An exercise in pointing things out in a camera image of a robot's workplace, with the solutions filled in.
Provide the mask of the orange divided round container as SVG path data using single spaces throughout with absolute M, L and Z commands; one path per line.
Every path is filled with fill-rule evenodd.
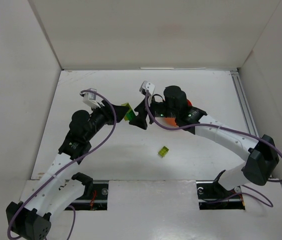
M 192 106 L 192 103 L 190 100 L 187 100 L 187 105 L 189 107 Z M 166 117 L 164 118 L 164 122 L 168 125 L 168 126 L 172 126 L 174 128 L 178 127 L 177 124 L 176 124 L 176 121 L 175 121 L 175 118 L 174 117 Z

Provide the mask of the lime square lego brick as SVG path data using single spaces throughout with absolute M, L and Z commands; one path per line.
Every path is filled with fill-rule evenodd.
M 159 151 L 158 151 L 158 156 L 161 158 L 164 158 L 167 153 L 169 152 L 169 148 L 167 148 L 166 146 L 163 146 Z

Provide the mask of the lime green lego stack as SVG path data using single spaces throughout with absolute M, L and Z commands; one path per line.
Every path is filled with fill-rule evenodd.
M 131 111 L 133 111 L 132 107 L 130 106 L 130 104 L 128 102 L 121 104 L 121 106 L 125 107 L 127 109 L 127 114 Z

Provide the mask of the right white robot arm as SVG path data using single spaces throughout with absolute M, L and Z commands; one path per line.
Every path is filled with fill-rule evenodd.
M 244 161 L 217 175 L 211 184 L 216 192 L 224 193 L 248 183 L 264 186 L 269 181 L 279 163 L 270 136 L 254 138 L 228 128 L 204 110 L 189 104 L 186 93 L 179 86 L 166 87 L 161 102 L 155 101 L 154 84 L 144 81 L 139 91 L 145 98 L 135 108 L 137 116 L 130 121 L 130 125 L 146 130 L 156 118 L 173 118 L 177 129 L 212 140 Z

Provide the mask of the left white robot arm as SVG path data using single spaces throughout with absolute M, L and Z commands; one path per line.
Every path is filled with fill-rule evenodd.
M 69 205 L 83 195 L 89 195 L 93 179 L 79 172 L 82 159 L 93 152 L 90 140 L 105 125 L 115 126 L 129 111 L 129 107 L 112 105 L 105 100 L 102 105 L 76 111 L 54 161 L 31 195 L 19 203 L 11 202 L 6 208 L 8 238 L 43 240 L 52 223 Z

